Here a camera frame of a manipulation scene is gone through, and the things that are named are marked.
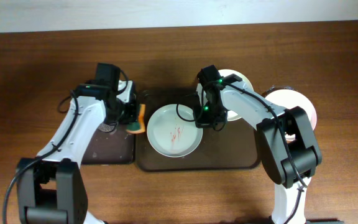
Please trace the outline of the cream white plate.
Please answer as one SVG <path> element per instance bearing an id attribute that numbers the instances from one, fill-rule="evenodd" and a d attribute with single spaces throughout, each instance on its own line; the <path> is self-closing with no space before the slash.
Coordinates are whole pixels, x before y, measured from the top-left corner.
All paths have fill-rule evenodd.
<path id="1" fill-rule="evenodd" d="M 243 84 L 241 84 L 240 86 L 244 87 L 244 89 L 242 89 L 243 91 L 246 91 L 248 93 L 254 93 L 254 89 L 253 89 L 253 86 L 251 84 L 251 82 L 249 81 L 249 79 L 247 77 L 245 77 L 242 73 L 240 72 L 237 72 L 235 70 L 230 70 L 230 69 L 221 69 L 221 70 L 218 70 L 220 76 L 222 77 L 227 77 L 227 76 L 230 76 L 230 75 L 236 75 L 238 76 L 239 78 L 242 79 L 242 82 L 244 82 Z M 238 89 L 241 89 L 240 87 L 237 86 L 237 84 L 232 84 L 234 87 L 237 87 Z M 234 100 L 234 95 L 233 97 L 229 97 L 230 99 L 229 100 L 225 100 L 223 101 L 224 103 L 224 106 L 226 106 L 225 103 L 229 103 L 229 104 L 233 104 L 233 103 L 240 103 L 241 104 L 241 108 L 244 109 L 244 103 L 246 102 L 245 100 L 245 97 L 248 97 L 248 98 L 252 98 L 251 96 L 247 95 L 245 92 L 241 92 L 237 89 L 235 89 L 234 87 L 232 86 L 229 86 L 231 87 L 233 90 L 232 90 L 232 93 L 234 95 L 236 95 L 236 98 L 240 97 L 239 99 L 236 99 Z M 202 86 L 201 84 L 198 84 L 197 87 L 196 87 L 196 92 L 199 96 L 199 99 L 200 99 L 200 103 L 202 104 L 202 106 L 205 106 L 206 104 L 206 93 L 204 92 L 203 93 L 203 96 L 201 97 L 201 91 L 202 91 Z M 224 91 L 224 98 L 226 96 L 229 96 L 229 91 Z M 235 121 L 235 120 L 238 120 L 238 119 L 243 119 L 240 115 L 238 115 L 235 111 L 232 111 L 232 110 L 229 110 L 227 112 L 228 116 L 227 116 L 227 120 L 228 121 Z"/>

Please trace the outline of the green and orange sponge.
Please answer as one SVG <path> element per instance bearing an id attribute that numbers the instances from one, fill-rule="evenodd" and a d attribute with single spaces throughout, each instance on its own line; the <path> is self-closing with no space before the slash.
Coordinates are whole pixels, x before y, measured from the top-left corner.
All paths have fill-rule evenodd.
<path id="1" fill-rule="evenodd" d="M 137 109 L 136 121 L 130 123 L 126 126 L 126 132 L 129 134 L 140 134 L 146 131 L 145 123 L 144 123 L 144 114 L 145 114 L 146 106 L 144 104 L 140 104 Z"/>

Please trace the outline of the pale green plate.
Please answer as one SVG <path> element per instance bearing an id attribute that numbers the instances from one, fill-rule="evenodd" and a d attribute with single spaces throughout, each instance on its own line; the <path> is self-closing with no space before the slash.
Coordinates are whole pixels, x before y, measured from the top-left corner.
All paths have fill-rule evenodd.
<path id="1" fill-rule="evenodd" d="M 157 109 L 147 124 L 150 145 L 166 157 L 192 153 L 203 137 L 203 130 L 192 119 L 193 111 L 185 105 L 170 104 Z"/>

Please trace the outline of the pink white plate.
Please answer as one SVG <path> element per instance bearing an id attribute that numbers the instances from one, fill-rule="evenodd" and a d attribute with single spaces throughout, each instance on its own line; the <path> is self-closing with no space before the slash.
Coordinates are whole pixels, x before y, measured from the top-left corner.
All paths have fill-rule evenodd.
<path id="1" fill-rule="evenodd" d="M 312 102 L 302 93 L 296 90 L 279 88 L 266 91 L 264 97 L 279 106 L 283 106 L 287 109 L 292 109 L 299 106 L 305 110 L 308 119 L 310 121 L 312 130 L 315 129 L 317 124 L 317 113 Z"/>

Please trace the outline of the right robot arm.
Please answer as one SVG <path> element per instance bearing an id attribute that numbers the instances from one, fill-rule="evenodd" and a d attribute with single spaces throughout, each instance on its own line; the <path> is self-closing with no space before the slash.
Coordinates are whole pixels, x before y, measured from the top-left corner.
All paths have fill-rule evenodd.
<path id="1" fill-rule="evenodd" d="M 255 131 L 263 167 L 275 184 L 272 223 L 306 223 L 306 191 L 322 153 L 304 109 L 286 109 L 248 89 L 236 75 L 198 74 L 200 105 L 193 110 L 196 126 L 225 123 L 233 111 Z"/>

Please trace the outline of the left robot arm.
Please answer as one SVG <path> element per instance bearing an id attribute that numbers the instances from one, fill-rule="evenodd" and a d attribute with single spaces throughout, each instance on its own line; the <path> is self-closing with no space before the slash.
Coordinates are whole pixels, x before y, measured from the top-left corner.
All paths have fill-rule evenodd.
<path id="1" fill-rule="evenodd" d="M 86 149 L 102 125 L 141 127 L 133 81 L 80 84 L 70 92 L 66 116 L 34 158 L 22 158 L 17 187 L 21 223 L 101 223 L 88 210 L 80 172 Z"/>

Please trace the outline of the small black water tray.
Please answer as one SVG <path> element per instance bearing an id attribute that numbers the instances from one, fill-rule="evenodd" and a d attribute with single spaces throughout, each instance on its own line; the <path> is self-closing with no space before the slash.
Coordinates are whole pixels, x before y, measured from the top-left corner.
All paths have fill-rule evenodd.
<path id="1" fill-rule="evenodd" d="M 119 125 L 105 133 L 97 129 L 83 156 L 82 165 L 131 164 L 134 160 L 135 136 Z"/>

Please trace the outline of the large brown serving tray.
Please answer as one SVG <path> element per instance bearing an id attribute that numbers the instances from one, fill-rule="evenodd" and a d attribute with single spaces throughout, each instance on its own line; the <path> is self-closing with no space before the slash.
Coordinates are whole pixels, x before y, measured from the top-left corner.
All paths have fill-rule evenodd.
<path id="1" fill-rule="evenodd" d="M 146 105 L 147 123 L 157 109 L 179 103 L 192 107 L 197 97 L 191 89 L 145 90 L 137 99 Z M 137 166 L 146 172 L 184 170 L 253 169 L 260 163 L 256 150 L 254 129 L 243 119 L 229 121 L 220 132 L 203 130 L 199 146 L 189 155 L 179 158 L 159 154 L 149 143 L 147 134 L 135 137 L 134 157 Z"/>

